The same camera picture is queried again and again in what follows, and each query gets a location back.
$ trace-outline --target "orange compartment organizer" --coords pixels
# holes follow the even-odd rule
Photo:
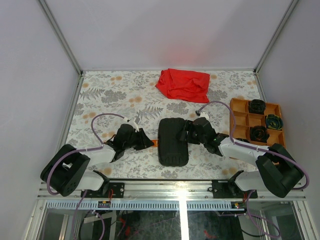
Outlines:
[[[267,131],[270,134],[266,143],[252,141],[250,139],[250,128],[255,126],[266,126],[266,116],[269,114],[274,114],[279,116],[282,119],[281,108],[278,104],[266,102],[266,107],[262,114],[249,113],[250,100],[232,98],[230,102],[230,108],[233,111],[235,116],[235,131],[233,137],[235,139],[247,139],[251,144],[261,145],[261,146],[272,146],[273,144],[281,144],[286,147],[284,128],[281,130],[268,129]],[[234,127],[233,118],[230,114],[230,131]]]

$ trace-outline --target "floral tablecloth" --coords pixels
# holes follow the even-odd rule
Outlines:
[[[252,71],[204,71],[210,74],[207,93],[213,101],[230,103],[231,98],[260,99]],[[167,99],[155,87],[160,71],[88,71],[70,126],[67,143],[76,148],[99,146],[90,123],[100,113],[118,113],[131,119],[138,117],[139,127],[151,139],[157,139],[159,122],[163,118],[197,118],[195,110],[202,104]],[[229,111],[219,104],[204,109],[216,132],[229,133]],[[111,138],[123,120],[116,116],[96,119],[94,128],[103,141]],[[238,170],[256,168],[241,160],[210,154],[202,145],[189,144],[189,162],[183,167],[165,167],[159,163],[158,150],[127,150],[114,163],[90,167],[109,178],[129,179],[227,179]]]

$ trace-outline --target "gray wall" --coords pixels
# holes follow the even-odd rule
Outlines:
[[[301,0],[260,72],[281,104],[287,148],[310,175],[306,196],[320,231],[320,1]]]
[[[0,7],[0,239],[22,237],[77,74],[35,0]]]
[[[254,68],[291,0],[47,0],[83,69]]]

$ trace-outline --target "black bracket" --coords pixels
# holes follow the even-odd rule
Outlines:
[[[125,183],[124,182],[109,182],[106,191],[101,194],[98,191],[88,190],[85,195],[86,198],[95,199],[109,199],[112,193],[112,199],[123,199],[125,195]]]
[[[177,135],[178,140],[190,144],[203,144],[207,151],[222,157],[219,145],[225,138],[223,133],[216,133],[210,122],[205,117],[199,117],[194,121],[185,120],[183,129]]]
[[[236,178],[243,173],[238,171],[229,180],[212,180],[212,193],[215,199],[243,199],[244,193],[249,194],[251,190],[242,191],[235,183]],[[251,199],[257,199],[258,193],[255,190],[251,196]]]
[[[104,144],[109,145],[115,151],[112,163],[120,159],[127,149],[143,150],[155,145],[142,128],[139,128],[139,131],[135,131],[133,126],[126,123],[122,124],[116,135]]]
[[[70,144],[62,146],[41,172],[41,179],[47,182],[49,172],[55,163],[62,156],[74,150],[76,149]],[[79,185],[89,161],[90,158],[84,154],[81,154],[80,152],[76,152],[67,156],[62,162],[60,162],[53,172],[51,176],[50,187],[55,189],[63,197],[70,195]],[[63,164],[72,164],[72,166],[67,167]]]

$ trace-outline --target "metal frame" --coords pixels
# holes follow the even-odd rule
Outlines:
[[[226,200],[216,201],[185,201],[188,211],[243,211],[244,208],[232,208],[232,202]],[[83,200],[78,207],[78,210],[119,210],[119,211],[178,211],[181,206],[181,197],[177,200],[123,200],[113,199],[109,207],[100,207],[99,200]],[[75,210],[78,200],[47,200],[48,209],[58,210]]]
[[[112,211],[111,223],[114,223],[117,220],[116,211]],[[116,236],[116,224],[113,224],[110,228],[109,240],[114,240]]]
[[[64,123],[63,123],[63,128],[62,128],[62,132],[61,132],[61,135],[60,135],[60,138],[59,138],[59,142],[58,142],[58,145],[57,145],[57,148],[56,148],[56,152],[58,152],[58,150],[67,141],[67,137],[68,137],[68,134],[69,134],[69,129],[70,129],[70,126],[71,126],[72,118],[73,118],[74,113],[75,113],[75,109],[76,109],[76,105],[77,105],[77,102],[78,102],[78,98],[79,98],[79,95],[80,95],[80,91],[81,91],[81,87],[82,87],[83,81],[84,81],[84,77],[82,76],[82,74],[80,74],[78,76],[76,86],[75,86],[75,88],[73,90],[73,93],[72,93],[71,103],[70,103],[69,108],[68,108],[68,114],[67,114],[67,116],[66,116],[66,118],[64,120]]]
[[[71,48],[68,44],[68,42],[65,39],[65,36],[63,35],[53,13],[51,12],[46,0],[36,0],[38,2],[38,4],[40,5],[45,17],[47,18],[49,24],[52,27],[52,30],[54,31],[56,37],[58,38],[61,47],[63,48],[63,50],[65,51],[67,57],[69,58],[74,70],[81,75],[82,74],[82,69],[75,57],[75,55],[73,54],[73,52],[71,51]]]
[[[283,31],[286,23],[288,22],[288,19],[290,18],[290,16],[292,15],[292,13],[294,12],[296,6],[298,5],[298,3],[300,2],[300,0],[292,0],[290,5],[288,6],[288,8],[286,9],[280,23],[278,24],[271,40],[269,41],[266,49],[264,50],[262,57],[260,58],[259,62],[257,63],[256,67],[254,68],[254,72],[255,73],[259,73],[262,65],[264,64],[266,58],[268,57],[271,49],[273,48],[275,42],[277,41],[280,33]]]
[[[292,15],[294,9],[298,5],[300,0],[292,0],[289,7],[287,8],[285,14],[283,15],[279,25],[277,26],[276,31],[274,32],[270,42],[268,43],[261,59],[259,60],[256,67],[253,69],[254,77],[257,83],[258,91],[262,100],[267,101],[266,95],[263,91],[263,86],[261,84],[259,78],[259,71],[264,64],[266,58],[268,57],[271,49],[274,46],[274,43],[278,39],[280,33],[284,29],[284,26],[288,22],[288,19]],[[74,89],[71,104],[69,106],[68,115],[63,124],[63,131],[61,133],[61,137],[58,142],[57,150],[66,142],[69,128],[72,122],[72,118],[74,115],[75,107],[79,98],[79,94],[81,91],[82,82],[84,80],[82,73],[83,70],[81,69],[77,59],[75,58],[72,50],[67,43],[56,19],[54,18],[46,0],[37,0],[39,3],[43,13],[45,14],[48,22],[50,23],[54,33],[56,34],[61,47],[64,49],[65,53],[67,54],[72,66],[74,67],[75,71],[79,74],[77,85]],[[240,69],[211,69],[211,70],[240,70]],[[241,69],[242,71],[252,71],[252,69]],[[101,71],[101,69],[95,70],[87,70],[87,71]],[[207,189],[211,187],[210,180],[179,180],[179,181],[164,181],[164,180],[121,180],[126,184],[125,193],[123,201],[179,201],[181,191],[184,191],[185,200],[194,201],[195,203],[213,203],[213,202],[223,202],[223,201],[241,201],[241,199],[214,199],[211,192],[208,192]],[[25,234],[25,240],[34,240],[40,237],[40,229],[42,229],[42,225],[44,223],[44,216],[46,216],[47,212],[47,200],[78,200],[80,199],[80,191],[73,192],[68,197],[62,197],[59,195],[51,196],[48,194],[46,190],[46,184],[44,182],[41,183],[40,190],[38,192],[37,202],[35,204],[33,213],[31,215],[30,221],[28,222],[28,230]],[[306,202],[305,194],[303,191],[292,191],[288,194],[288,196],[283,198],[278,198],[274,196],[272,193],[268,191],[258,191],[258,198],[251,199],[251,201],[262,202],[262,201],[293,201],[296,219],[301,227],[301,232],[303,233],[304,238],[307,239],[319,239],[318,233],[314,227],[314,222],[310,217],[310,211],[308,208],[308,204]],[[63,236],[66,233],[68,219],[63,219],[65,226],[62,230],[60,236]],[[114,224],[111,229],[110,236],[115,237],[115,227]]]
[[[63,216],[62,227],[59,235],[59,240],[65,240],[67,226],[68,226],[69,215],[65,214]]]
[[[185,67],[179,67],[180,70],[187,70],[187,71],[249,71],[253,72],[255,69],[253,67],[248,68],[222,68],[222,67],[211,67],[211,68],[185,68]],[[163,68],[139,68],[139,69],[116,69],[116,68],[95,68],[95,69],[83,69],[84,73],[87,72],[100,72],[100,71],[113,71],[113,72],[126,72],[126,71],[161,71]]]

